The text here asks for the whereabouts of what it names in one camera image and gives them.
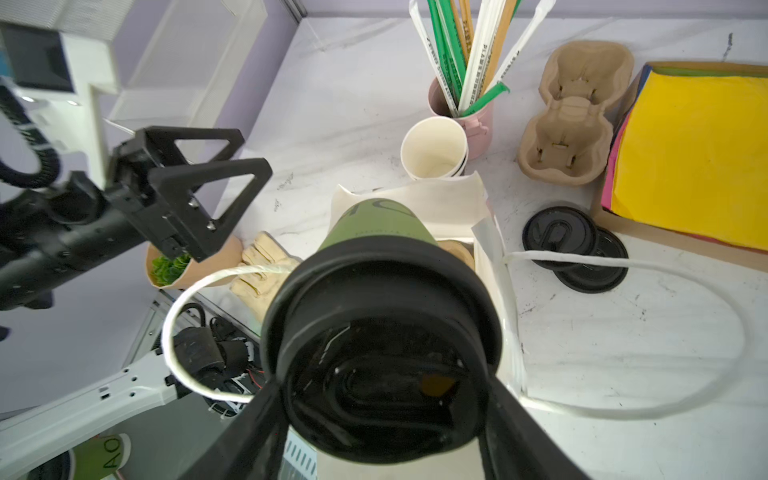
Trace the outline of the paper cups black sleeve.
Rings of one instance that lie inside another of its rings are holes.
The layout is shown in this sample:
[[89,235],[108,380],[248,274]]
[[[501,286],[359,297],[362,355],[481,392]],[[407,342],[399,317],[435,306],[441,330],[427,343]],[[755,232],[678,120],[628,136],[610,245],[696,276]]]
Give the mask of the paper cups black sleeve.
[[468,161],[466,134],[458,122],[435,116],[415,124],[400,148],[401,164],[413,180],[459,177]]

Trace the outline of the black plastic cup lids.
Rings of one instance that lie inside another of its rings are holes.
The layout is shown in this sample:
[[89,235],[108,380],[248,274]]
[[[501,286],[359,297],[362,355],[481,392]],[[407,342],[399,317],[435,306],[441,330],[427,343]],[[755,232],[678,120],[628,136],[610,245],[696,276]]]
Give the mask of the black plastic cup lids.
[[[534,214],[523,228],[522,243],[525,250],[629,258],[626,247],[617,236],[598,227],[583,211],[570,206],[553,206]],[[623,267],[551,261],[535,261],[535,264],[553,271],[565,286],[584,294],[613,290],[628,273]]]

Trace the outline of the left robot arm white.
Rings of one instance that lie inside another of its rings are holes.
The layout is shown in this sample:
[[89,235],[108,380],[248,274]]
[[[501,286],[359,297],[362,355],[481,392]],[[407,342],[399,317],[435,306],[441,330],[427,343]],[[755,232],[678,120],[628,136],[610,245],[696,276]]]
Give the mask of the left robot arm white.
[[[60,186],[40,174],[3,171],[2,179],[22,191],[1,207],[2,308],[49,308],[57,287],[144,242],[173,260],[211,259],[272,174],[262,158],[235,158],[243,142],[236,129],[148,127],[114,151],[102,188],[82,171]],[[246,372],[247,349],[222,344],[203,326],[175,328],[200,289],[243,271],[217,267],[185,287],[166,314],[158,349],[4,420],[2,477],[22,477],[51,460],[77,468],[77,445],[189,393],[247,404],[249,394],[223,386]]]

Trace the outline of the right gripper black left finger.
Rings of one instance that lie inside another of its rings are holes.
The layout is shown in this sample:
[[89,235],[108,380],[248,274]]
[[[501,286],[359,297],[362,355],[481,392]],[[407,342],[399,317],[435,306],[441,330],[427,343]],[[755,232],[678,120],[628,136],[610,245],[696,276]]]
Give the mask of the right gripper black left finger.
[[183,479],[276,479],[289,422],[279,383],[271,379]]

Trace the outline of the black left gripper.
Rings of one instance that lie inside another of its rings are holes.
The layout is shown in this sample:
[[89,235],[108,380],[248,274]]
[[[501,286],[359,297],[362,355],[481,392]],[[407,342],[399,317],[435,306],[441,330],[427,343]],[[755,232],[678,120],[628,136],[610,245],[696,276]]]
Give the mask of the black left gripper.
[[[191,165],[181,146],[206,142],[220,149]],[[263,158],[229,160],[244,142],[234,128],[150,126],[115,147],[108,168],[109,180],[155,169],[150,186],[128,179],[101,190],[74,173],[3,202],[1,309],[50,308],[56,288],[146,241],[170,259],[218,253],[272,177]]]

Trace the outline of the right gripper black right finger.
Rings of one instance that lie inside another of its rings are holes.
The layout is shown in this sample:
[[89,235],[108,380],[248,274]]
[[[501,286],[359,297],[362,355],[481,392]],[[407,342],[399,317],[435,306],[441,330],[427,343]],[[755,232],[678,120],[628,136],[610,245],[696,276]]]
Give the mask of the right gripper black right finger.
[[487,479],[589,478],[495,377],[489,379],[479,449]]

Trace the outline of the green paper cup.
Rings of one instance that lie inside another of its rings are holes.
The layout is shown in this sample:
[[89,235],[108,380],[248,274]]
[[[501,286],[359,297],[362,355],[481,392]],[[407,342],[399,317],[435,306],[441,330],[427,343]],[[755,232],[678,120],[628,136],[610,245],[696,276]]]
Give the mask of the green paper cup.
[[501,329],[478,275],[405,205],[360,201],[286,278],[262,359],[321,451],[394,464],[457,449],[485,419]]

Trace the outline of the cartoon animal paper gift bag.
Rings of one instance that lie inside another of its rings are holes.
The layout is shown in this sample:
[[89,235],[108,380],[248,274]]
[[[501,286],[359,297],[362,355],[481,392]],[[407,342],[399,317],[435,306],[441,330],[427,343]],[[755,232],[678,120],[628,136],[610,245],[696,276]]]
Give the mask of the cartoon animal paper gift bag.
[[[331,225],[337,227],[343,214],[357,204],[382,198],[404,205],[416,215],[415,228],[396,227],[396,233],[411,239],[428,236],[438,243],[460,240],[471,241],[474,254],[471,269],[477,274],[491,295],[498,319],[494,325],[502,329],[502,382],[511,393],[529,409],[582,418],[615,421],[654,420],[703,407],[725,395],[743,378],[750,367],[754,353],[752,333],[754,320],[724,289],[705,277],[672,268],[660,263],[636,259],[602,258],[596,255],[577,255],[549,251],[527,250],[508,253],[505,250],[498,224],[486,204],[487,193],[479,175],[460,179],[427,179],[390,190],[356,195],[339,187],[332,200]],[[515,261],[554,261],[590,266],[643,269],[676,276],[700,285],[719,297],[734,312],[741,325],[743,345],[732,363],[710,383],[675,402],[640,409],[598,409],[569,405],[530,397],[527,394],[527,374],[523,349],[519,340],[518,313],[515,290],[511,282],[509,265]]]

